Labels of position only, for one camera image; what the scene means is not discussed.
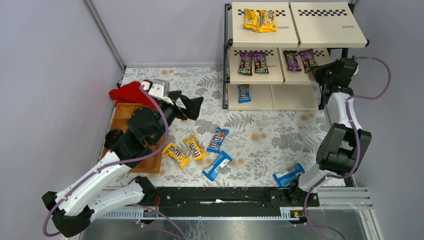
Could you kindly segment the blue M&M candy bag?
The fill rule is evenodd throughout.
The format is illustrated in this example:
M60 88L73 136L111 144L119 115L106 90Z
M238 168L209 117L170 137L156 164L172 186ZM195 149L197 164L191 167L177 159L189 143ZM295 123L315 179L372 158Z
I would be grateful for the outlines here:
M220 147L229 132L228 129L217 127L206 151L219 154L221 152Z

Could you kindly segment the brown candy bag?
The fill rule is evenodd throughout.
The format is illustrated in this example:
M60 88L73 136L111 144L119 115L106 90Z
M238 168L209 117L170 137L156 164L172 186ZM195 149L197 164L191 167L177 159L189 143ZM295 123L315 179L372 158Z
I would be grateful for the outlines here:
M238 68L238 73L241 75L252 76L252 52L241 52L240 53L240 64Z
M264 52L255 52L254 58L254 73L255 74L268 74L267 55Z

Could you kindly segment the brown candy bag left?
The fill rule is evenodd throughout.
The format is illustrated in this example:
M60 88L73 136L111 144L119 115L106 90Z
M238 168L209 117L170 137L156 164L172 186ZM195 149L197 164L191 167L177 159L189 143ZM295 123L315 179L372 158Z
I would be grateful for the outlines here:
M240 53L240 64L238 68L238 73L241 75L252 76L252 52L241 52Z

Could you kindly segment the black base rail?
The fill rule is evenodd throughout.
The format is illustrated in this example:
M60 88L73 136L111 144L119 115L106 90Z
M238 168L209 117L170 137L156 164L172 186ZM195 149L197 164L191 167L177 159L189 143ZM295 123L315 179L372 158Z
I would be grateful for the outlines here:
M294 187L156 187L146 176L133 182L144 194L140 205L176 218L279 217L284 208L320 205L316 193Z

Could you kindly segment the wooden compartment tray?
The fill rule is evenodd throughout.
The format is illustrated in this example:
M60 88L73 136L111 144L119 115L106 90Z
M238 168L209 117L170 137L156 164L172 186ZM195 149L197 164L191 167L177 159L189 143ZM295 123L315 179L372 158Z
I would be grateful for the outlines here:
M123 133L127 132L127 121L133 115L136 109L145 107L139 103L118 103L115 107L113 118L109 130L119 129ZM162 155L156 154L148 159L141 161L138 165L129 170L129 173L147 173L158 174L161 168Z

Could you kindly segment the yellow candy bag left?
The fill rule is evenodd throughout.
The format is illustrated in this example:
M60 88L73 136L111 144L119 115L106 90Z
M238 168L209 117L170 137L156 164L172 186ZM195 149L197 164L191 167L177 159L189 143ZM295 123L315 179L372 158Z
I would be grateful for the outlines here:
M254 32L259 32L261 11L244 9L243 27Z

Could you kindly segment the floral table mat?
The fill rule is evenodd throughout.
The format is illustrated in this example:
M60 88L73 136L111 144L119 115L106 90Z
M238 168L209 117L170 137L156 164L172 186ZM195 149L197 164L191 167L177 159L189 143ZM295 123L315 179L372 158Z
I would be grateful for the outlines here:
M273 174L295 164L308 170L316 162L316 152L326 136L330 123L322 111L236 111L222 107L220 67L128 68L122 83L145 79L169 81L172 90L190 98L204 98L199 118L195 121L176 119L169 130L168 141L186 155L183 140L196 134L206 148L217 128L228 129L221 149L232 161L214 181L203 170L216 158L207 153L203 159L190 159L184 168L164 157L159 173L148 174L157 187L275 187Z

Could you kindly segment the blue white candy bag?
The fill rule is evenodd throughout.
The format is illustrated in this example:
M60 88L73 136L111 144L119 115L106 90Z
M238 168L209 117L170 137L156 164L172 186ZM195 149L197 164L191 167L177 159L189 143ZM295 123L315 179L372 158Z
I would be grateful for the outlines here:
M222 169L232 161L233 159L226 152L222 151L210 165L203 169L202 173L208 180L213 182Z

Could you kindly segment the yellow candy bag upright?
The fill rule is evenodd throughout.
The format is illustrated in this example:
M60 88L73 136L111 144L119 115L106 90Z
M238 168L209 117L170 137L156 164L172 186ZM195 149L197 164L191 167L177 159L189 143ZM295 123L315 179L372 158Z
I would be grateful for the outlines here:
M192 153L195 161L201 160L206 156L206 151L200 145L195 133L193 133L189 137L183 139L183 142L185 143L185 145L188 147L188 149Z

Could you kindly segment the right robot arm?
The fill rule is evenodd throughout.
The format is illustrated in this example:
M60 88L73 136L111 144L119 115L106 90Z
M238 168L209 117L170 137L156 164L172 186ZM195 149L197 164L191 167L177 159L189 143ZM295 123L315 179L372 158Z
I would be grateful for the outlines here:
M358 70L353 58L342 57L332 63L312 68L321 86L321 109L327 109L332 125L320 144L316 163L294 179L286 198L294 203L308 200L312 192L331 178L345 179L359 167L372 140L362 129L354 111L354 93L349 87Z

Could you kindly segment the purple candy bag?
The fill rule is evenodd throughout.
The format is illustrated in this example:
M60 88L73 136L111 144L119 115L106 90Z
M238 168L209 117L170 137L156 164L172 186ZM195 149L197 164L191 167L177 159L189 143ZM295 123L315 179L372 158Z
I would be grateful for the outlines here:
M288 71L292 71L292 72L302 71L297 60L297 52L295 50L284 50L282 53L287 64Z
M312 70L313 67L317 67L318 64L314 57L314 51L312 48L301 50L297 53L303 63L304 72L308 73Z

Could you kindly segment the yellow candy bag right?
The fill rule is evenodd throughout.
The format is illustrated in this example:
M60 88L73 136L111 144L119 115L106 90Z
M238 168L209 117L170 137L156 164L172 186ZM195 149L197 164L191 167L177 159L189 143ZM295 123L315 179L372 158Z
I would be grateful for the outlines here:
M269 33L277 31L276 12L274 10L260 10L260 33Z

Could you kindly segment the blue candy bag on shelf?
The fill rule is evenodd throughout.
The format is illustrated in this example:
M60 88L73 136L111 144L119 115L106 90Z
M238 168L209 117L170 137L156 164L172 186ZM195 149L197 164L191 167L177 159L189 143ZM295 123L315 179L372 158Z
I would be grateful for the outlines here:
M250 85L249 84L238 84L238 103L244 104L249 103L252 101L251 95L250 95Z

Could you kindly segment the black rolled sock orange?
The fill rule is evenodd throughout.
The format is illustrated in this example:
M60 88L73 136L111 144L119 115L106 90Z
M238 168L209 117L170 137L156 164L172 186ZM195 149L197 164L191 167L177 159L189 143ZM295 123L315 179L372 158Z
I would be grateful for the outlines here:
M104 137L104 148L110 149L110 147L118 141L118 139L124 134L121 129L112 129Z

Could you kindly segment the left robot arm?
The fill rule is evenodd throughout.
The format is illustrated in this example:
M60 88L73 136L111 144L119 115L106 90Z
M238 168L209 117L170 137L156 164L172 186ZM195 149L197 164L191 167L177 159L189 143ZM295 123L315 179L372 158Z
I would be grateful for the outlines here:
M195 121L204 98L188 98L181 91L171 91L164 98L144 93L153 108L140 107L127 120L127 130L118 136L107 134L107 153L79 180L58 191L48 191L42 201L48 210L42 231L46 237L49 222L57 233L67 238L84 231L90 223L106 213L140 203L152 197L153 186L136 180L120 189L103 193L109 182L129 172L139 163L158 155L166 146L169 128L175 119Z

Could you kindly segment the three-tier shelf rack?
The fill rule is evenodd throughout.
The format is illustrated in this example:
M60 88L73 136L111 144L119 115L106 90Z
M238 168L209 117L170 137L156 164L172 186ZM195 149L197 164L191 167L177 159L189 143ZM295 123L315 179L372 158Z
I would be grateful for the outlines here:
M352 2L232 2L224 6L222 107L315 111L353 92L351 48L369 45Z

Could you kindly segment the yellow candy bag on mat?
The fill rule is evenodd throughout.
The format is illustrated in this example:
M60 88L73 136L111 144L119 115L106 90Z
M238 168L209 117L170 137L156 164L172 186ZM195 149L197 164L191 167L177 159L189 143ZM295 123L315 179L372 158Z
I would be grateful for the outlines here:
M180 169L183 169L189 162L189 157L181 152L173 142L170 142L162 150L162 154L172 159Z

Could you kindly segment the red cloth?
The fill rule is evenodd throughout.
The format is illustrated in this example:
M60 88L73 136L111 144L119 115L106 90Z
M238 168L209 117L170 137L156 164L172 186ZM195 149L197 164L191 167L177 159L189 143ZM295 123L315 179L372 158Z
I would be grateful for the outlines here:
M114 107L118 104L142 104L149 108L154 108L154 104L142 93L140 87L142 84L133 81L120 88L112 89L109 92L111 100L115 101Z

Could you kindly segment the brown candy bag right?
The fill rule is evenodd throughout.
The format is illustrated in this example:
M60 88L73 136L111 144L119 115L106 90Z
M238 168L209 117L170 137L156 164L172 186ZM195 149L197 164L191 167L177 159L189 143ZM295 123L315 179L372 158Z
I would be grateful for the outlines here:
M254 73L255 74L268 74L267 55L264 52L255 52L254 58Z

